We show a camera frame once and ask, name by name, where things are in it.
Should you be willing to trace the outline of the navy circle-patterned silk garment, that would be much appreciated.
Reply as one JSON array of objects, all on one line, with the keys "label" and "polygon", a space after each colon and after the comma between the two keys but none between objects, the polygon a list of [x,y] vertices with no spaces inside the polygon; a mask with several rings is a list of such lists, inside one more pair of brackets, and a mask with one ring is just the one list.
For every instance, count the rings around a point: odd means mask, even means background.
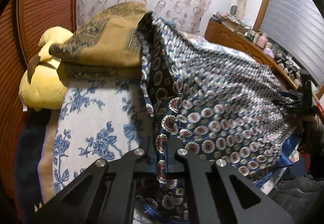
[{"label": "navy circle-patterned silk garment", "polygon": [[156,151],[156,178],[142,180],[137,192],[152,218],[188,221],[184,181],[166,176],[171,139],[204,160],[226,160],[258,184],[291,166],[298,142],[286,111],[273,103],[281,99],[281,84],[267,65],[232,48],[190,40],[152,12],[136,35]]}]

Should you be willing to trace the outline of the pink bottle on dresser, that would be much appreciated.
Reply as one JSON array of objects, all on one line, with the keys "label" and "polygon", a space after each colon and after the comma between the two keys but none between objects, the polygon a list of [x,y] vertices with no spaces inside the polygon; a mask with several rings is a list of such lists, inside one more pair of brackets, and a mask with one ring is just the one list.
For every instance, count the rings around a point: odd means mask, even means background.
[{"label": "pink bottle on dresser", "polygon": [[256,45],[261,49],[264,49],[267,43],[268,43],[268,35],[266,33],[262,33],[259,36],[258,40],[256,41]]}]

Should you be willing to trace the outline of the blue floral white blanket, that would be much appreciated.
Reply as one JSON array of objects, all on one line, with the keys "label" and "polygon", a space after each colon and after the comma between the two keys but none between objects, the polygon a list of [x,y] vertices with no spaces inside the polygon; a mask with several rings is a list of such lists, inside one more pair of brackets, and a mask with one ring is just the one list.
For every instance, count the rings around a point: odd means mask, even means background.
[{"label": "blue floral white blanket", "polygon": [[73,81],[46,127],[38,164],[43,202],[97,159],[120,159],[150,134],[138,81]]}]

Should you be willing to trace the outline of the grey window blind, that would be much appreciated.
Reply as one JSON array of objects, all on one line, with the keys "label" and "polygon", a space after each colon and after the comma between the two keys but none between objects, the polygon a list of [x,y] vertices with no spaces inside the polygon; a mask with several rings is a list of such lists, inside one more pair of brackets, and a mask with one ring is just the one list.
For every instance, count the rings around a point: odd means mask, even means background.
[{"label": "grey window blind", "polygon": [[312,0],[269,0],[260,30],[323,83],[323,16]]}]

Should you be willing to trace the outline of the wooden dresser cabinet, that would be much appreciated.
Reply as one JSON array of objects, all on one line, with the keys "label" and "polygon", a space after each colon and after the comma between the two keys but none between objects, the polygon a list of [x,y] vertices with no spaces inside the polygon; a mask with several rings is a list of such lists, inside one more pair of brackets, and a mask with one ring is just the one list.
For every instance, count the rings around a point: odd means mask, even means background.
[{"label": "wooden dresser cabinet", "polygon": [[281,84],[287,89],[299,90],[300,85],[284,72],[274,59],[266,55],[256,44],[231,31],[226,26],[209,19],[204,37],[211,43],[220,44],[245,52],[260,64],[268,65]]}]

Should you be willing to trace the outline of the clutter pile on dresser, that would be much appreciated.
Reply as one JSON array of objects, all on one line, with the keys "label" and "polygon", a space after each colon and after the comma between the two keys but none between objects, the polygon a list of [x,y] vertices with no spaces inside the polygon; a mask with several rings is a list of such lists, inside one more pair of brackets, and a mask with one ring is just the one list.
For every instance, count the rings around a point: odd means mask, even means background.
[{"label": "clutter pile on dresser", "polygon": [[229,13],[216,12],[216,14],[213,14],[211,19],[217,23],[222,24],[223,26],[227,27],[229,30],[233,32],[241,33],[242,35],[247,36],[248,33],[252,30],[252,27],[244,23],[243,21],[238,20],[236,18],[236,14],[237,14],[237,6],[232,5],[230,7]]}]

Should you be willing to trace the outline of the brown gold patterned cushion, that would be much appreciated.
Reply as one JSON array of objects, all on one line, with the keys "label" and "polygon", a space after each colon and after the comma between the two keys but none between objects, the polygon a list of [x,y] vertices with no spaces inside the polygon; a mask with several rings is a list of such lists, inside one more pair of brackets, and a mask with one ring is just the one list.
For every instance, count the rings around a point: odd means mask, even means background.
[{"label": "brown gold patterned cushion", "polygon": [[113,5],[95,15],[63,43],[49,48],[61,60],[62,79],[137,79],[142,76],[141,45],[136,30],[147,13],[139,2]]}]

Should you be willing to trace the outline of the yellow plush toy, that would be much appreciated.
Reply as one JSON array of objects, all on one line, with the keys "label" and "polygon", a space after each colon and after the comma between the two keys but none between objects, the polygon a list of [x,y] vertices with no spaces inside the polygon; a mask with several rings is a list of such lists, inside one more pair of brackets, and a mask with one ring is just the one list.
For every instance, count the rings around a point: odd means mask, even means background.
[{"label": "yellow plush toy", "polygon": [[38,42],[41,50],[29,60],[19,85],[18,96],[23,112],[61,108],[68,88],[57,73],[60,59],[50,55],[49,48],[64,43],[71,36],[72,32],[61,26],[51,27],[42,34]]}]

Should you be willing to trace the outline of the brown louvered wardrobe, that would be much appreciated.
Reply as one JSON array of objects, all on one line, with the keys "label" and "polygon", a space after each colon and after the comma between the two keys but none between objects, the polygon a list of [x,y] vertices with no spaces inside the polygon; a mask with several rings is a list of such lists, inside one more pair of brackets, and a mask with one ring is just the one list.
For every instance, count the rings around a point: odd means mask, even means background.
[{"label": "brown louvered wardrobe", "polygon": [[28,61],[50,27],[76,29],[75,0],[10,0],[1,14],[1,182],[15,197],[14,160],[25,116],[18,96]]}]

